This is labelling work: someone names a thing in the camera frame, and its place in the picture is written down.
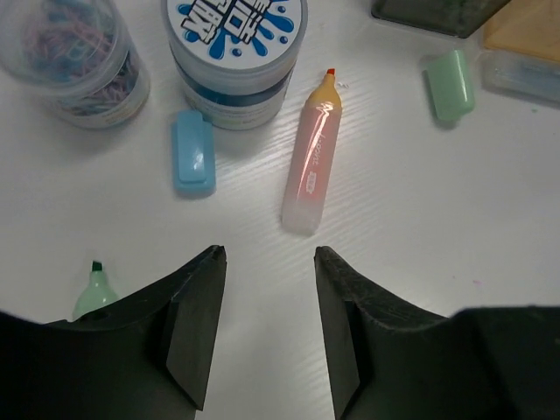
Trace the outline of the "green highlighter cap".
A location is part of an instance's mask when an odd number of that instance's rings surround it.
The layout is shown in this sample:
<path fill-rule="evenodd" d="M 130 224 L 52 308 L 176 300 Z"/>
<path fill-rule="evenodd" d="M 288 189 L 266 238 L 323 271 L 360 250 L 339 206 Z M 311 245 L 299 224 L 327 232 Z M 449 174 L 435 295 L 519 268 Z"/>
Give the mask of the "green highlighter cap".
<path fill-rule="evenodd" d="M 463 50 L 454 49 L 428 61 L 425 72 L 438 120 L 454 123 L 474 110 L 473 83 Z"/>

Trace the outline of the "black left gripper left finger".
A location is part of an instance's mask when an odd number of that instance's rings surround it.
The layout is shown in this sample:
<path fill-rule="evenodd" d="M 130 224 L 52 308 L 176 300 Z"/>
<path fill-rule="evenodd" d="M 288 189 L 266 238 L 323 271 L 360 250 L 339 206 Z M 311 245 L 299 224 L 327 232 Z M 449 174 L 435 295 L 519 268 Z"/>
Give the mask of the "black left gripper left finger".
<path fill-rule="evenodd" d="M 225 249 L 212 246 L 74 322 L 3 312 L 2 418 L 194 418 L 205 403 L 226 271 Z"/>

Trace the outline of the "clear jar of paper clips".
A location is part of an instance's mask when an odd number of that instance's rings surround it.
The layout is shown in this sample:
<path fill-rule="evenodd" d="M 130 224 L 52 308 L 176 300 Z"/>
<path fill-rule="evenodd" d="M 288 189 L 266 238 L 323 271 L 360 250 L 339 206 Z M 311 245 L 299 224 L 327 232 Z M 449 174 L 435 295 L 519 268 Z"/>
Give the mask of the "clear jar of paper clips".
<path fill-rule="evenodd" d="M 1 68 L 84 129 L 126 123 L 150 94 L 148 72 L 112 1 L 3 1 Z"/>

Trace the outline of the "green highlighter pen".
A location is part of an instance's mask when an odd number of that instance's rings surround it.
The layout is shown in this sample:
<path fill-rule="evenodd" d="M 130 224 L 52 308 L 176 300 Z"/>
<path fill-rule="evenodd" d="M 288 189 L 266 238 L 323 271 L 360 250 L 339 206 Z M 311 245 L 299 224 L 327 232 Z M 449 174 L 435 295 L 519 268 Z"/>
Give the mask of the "green highlighter pen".
<path fill-rule="evenodd" d="M 118 301 L 119 297 L 109 283 L 102 262 L 93 260 L 87 287 L 79 295 L 73 308 L 72 320 Z"/>

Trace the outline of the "orange highlighter pen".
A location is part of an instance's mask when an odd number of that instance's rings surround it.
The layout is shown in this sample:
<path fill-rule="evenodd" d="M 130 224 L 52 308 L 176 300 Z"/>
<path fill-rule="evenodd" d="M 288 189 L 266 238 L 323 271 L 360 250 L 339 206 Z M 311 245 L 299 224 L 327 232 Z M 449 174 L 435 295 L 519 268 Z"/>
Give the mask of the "orange highlighter pen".
<path fill-rule="evenodd" d="M 292 234 L 314 235 L 322 219 L 343 111 L 335 83 L 330 68 L 301 110 L 281 207 Z"/>

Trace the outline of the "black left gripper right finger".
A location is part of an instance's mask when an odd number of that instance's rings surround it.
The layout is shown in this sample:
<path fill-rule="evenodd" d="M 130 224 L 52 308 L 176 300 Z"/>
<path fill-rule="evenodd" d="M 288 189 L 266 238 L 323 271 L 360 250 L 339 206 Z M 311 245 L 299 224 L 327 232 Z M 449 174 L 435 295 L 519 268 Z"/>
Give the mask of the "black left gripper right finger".
<path fill-rule="evenodd" d="M 333 249 L 314 256 L 338 419 L 556 419 L 555 306 L 426 311 L 357 272 Z"/>

